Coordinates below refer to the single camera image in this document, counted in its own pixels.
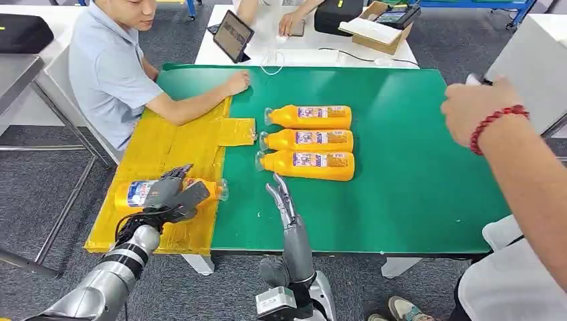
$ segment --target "green table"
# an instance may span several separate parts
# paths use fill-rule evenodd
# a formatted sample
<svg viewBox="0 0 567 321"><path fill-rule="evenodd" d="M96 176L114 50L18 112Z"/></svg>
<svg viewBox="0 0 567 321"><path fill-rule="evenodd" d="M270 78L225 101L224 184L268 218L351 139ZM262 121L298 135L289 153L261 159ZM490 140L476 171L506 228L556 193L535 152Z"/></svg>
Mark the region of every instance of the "green table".
<svg viewBox="0 0 567 321"><path fill-rule="evenodd" d="M240 67L165 65L158 84L173 98L220 84ZM466 256L486 252L481 229L510 214L483 157L455 144L439 107L445 82L437 70L257 67L236 95L231 117L254 117L286 104L352 108L356 172L350 182L288 178L315 252ZM219 204L211 250L266 252L283 246L279 212L258 173L258 145L227 148L223 177L230 198Z"/></svg>

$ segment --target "yellow tape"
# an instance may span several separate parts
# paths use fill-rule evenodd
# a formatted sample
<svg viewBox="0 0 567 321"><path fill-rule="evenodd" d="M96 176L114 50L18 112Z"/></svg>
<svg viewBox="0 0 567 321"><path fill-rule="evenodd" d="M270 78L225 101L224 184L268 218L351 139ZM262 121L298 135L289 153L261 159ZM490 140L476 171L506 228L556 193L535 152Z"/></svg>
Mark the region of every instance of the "yellow tape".
<svg viewBox="0 0 567 321"><path fill-rule="evenodd" d="M114 243L118 220L136 212L135 209L118 210L114 205L115 193L122 183L155 179L165 171L187 163L194 164L189 172L192 177L207 181L221 178L225 148L217 142L230 101L227 98L206 115L180 127L169 124L149 109L144 111L85 242L87 251L108 251ZM217 205L217 201L212 202L189 221L166 224L156 253L208 255Z"/></svg>
<svg viewBox="0 0 567 321"><path fill-rule="evenodd" d="M256 137L256 119L225 118L217 144L219 146L254 145Z"/></svg>

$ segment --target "red bead bracelet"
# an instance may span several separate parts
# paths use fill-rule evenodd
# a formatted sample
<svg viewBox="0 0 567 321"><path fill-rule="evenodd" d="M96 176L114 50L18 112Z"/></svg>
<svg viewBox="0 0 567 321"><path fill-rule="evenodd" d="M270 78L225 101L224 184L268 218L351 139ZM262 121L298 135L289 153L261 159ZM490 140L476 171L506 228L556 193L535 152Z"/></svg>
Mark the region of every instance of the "red bead bracelet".
<svg viewBox="0 0 567 321"><path fill-rule="evenodd" d="M497 120L498 118L507 114L524 115L526 118L530 117L530 112L526 111L526 109L522 105L514 105L512 107L502 108L501 110L495 111L494 114L487 116L471 135L471 150L475 154L477 155L483 154L478 146L478 139L480 134L484 131L484 128L486 128L488 124L490 124L494 120Z"/></svg>

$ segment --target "white cable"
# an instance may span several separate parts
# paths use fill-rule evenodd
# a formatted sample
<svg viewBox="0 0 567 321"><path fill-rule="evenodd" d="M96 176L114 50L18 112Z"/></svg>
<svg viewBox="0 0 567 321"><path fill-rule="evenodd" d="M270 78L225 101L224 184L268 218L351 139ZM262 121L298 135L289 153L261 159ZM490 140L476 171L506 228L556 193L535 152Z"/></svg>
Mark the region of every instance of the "white cable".
<svg viewBox="0 0 567 321"><path fill-rule="evenodd" d="M275 72L268 72L264 66L266 64L269 63L269 61L271 60L271 57L273 56L273 62L274 64L277 61L277 55L280 54L281 55L281 65L279 66L279 68L275 71ZM273 50L269 50L268 52L266 52L266 54L264 55L264 58L262 59L262 62L260 63L260 68L262 69L262 71L269 75L269 76L273 76L276 75L278 72L281 71L281 69L284 67L284 65L286 64L286 57L284 56L284 53L277 50L277 49L273 49Z"/></svg>
<svg viewBox="0 0 567 321"><path fill-rule="evenodd" d="M278 50L279 45L281 45L282 43L285 43L288 40L288 37L282 37L280 35L277 35L275 37L275 44L273 49L268 50L268 52L266 52L266 54L264 55L264 58L262 59L261 63L260 63L260 68L262 69L262 71L269 75L269 76L273 76L276 75L278 72L281 71L281 69L286 65L286 56L284 55L283 52ZM275 71L275 72L268 72L264 66L266 64L270 64L273 63L273 66L276 66L275 63L277 62L277 55L280 54L281 55L281 65L279 66L279 68Z"/></svg>

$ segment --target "blue shelf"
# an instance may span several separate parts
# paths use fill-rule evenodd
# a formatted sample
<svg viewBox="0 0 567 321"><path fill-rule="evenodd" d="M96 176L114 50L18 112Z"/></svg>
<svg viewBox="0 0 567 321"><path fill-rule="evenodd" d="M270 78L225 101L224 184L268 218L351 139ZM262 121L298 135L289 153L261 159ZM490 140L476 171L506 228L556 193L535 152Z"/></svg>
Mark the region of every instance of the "blue shelf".
<svg viewBox="0 0 567 321"><path fill-rule="evenodd" d="M422 8L485 8L485 9L517 9L518 14L510 22L507 27L517 26L528 11L532 8L536 0L527 0L525 2L476 2L473 0L458 0L454 2L444 2L444 1L421 1L419 5ZM416 1L410 0L409 3L416 3Z"/></svg>

